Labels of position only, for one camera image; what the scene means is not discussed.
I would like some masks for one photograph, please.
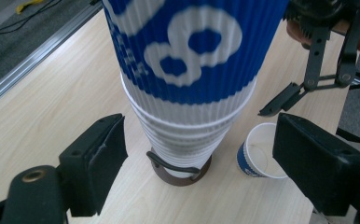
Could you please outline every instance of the light wood surface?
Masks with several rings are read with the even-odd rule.
[[[332,36],[323,73],[335,73],[342,38]],[[237,167],[236,152],[261,122],[258,111],[303,79],[308,51],[281,24],[258,74],[256,90],[213,154],[206,176],[174,187],[154,173],[150,145],[122,89],[117,58],[101,11],[0,99],[0,201],[11,179],[36,165],[57,166],[58,156],[91,124],[122,113],[129,158],[99,217],[71,223],[308,223],[312,204],[290,179],[252,178]],[[334,133],[347,90],[310,93],[289,112]]]

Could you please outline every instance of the white cup rim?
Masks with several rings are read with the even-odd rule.
[[[122,87],[125,91],[125,93],[127,94],[128,98],[131,101],[131,104],[141,113],[143,113],[144,116],[148,117],[149,119],[152,119],[158,123],[170,126],[170,127],[175,127],[175,128],[179,128],[179,129],[205,129],[205,128],[210,128],[210,127],[214,127],[215,125],[218,125],[220,123],[226,122],[229,119],[232,119],[234,116],[239,114],[239,111],[241,111],[244,106],[249,102],[251,96],[252,96],[252,92],[254,92],[254,89],[256,87],[256,77],[253,81],[251,81],[250,83],[253,85],[252,89],[250,90],[250,94],[248,94],[247,98],[242,102],[242,104],[240,106],[238,106],[238,108],[234,111],[232,111],[230,114],[226,115],[224,118],[206,123],[206,124],[189,124],[189,125],[185,125],[185,124],[178,124],[178,123],[170,123],[166,120],[162,120],[162,119],[158,119],[154,116],[151,116],[150,114],[146,113],[134,100],[133,97],[130,95],[130,93],[128,92],[126,86],[125,86],[125,82],[124,82],[124,78],[123,78],[123,74],[121,72],[121,83],[122,83]]]
[[[285,173],[284,173],[284,175],[270,175],[270,174],[265,173],[255,164],[255,162],[253,161],[253,158],[250,157],[250,155],[251,155],[249,152],[250,147],[248,147],[250,145],[249,143],[251,141],[250,137],[252,136],[253,132],[255,132],[257,129],[261,128],[262,126],[272,126],[272,127],[276,128],[276,123],[272,123],[272,122],[260,123],[250,131],[250,133],[247,135],[246,141],[243,144],[244,157],[248,157],[247,161],[251,162],[251,164],[249,164],[250,167],[252,167],[252,169],[259,175],[263,175],[265,177],[274,178],[274,179],[286,178],[288,176]]]

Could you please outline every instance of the white cup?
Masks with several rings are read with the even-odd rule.
[[[275,123],[261,123],[248,134],[237,154],[238,165],[245,174],[253,177],[287,177],[272,157],[275,131]]]

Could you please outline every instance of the black cable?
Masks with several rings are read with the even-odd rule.
[[[32,14],[32,15],[30,15],[30,16],[28,16],[28,17],[26,17],[26,18],[24,18],[24,19],[22,19],[22,20],[20,20],[20,21],[16,21],[16,22],[14,22],[14,23],[12,23],[12,24],[10,24],[10,25],[7,25],[7,26],[5,26],[5,27],[0,28],[0,35],[5,35],[5,34],[13,33],[13,32],[15,32],[15,31],[20,30],[20,28],[22,28],[23,25],[25,25],[26,22],[28,22],[31,18],[33,18],[34,16],[36,16],[36,15],[38,15],[38,14],[46,11],[47,9],[50,9],[50,8],[52,8],[52,7],[55,7],[55,6],[58,5],[62,0],[57,0],[57,2],[55,2],[54,4],[51,4],[51,3],[54,2],[54,1],[55,1],[55,0],[50,0],[50,1],[47,2],[44,6],[42,6],[40,9],[38,9],[34,14]],[[11,28],[11,27],[13,27],[13,26],[15,26],[15,25],[17,25],[17,24],[19,24],[19,23],[21,23],[21,25],[18,26],[17,28],[15,28],[15,29],[13,29],[13,30],[10,30],[10,31],[1,32],[1,31],[3,31],[3,30],[6,30],[6,29],[8,29],[8,28]]]

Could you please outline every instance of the paper cup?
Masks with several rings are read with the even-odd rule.
[[[276,124],[261,123],[249,133],[237,154],[238,165],[245,174],[253,177],[287,177],[272,157],[275,131]]]
[[[201,168],[250,98],[288,0],[103,2],[152,147],[171,165]]]

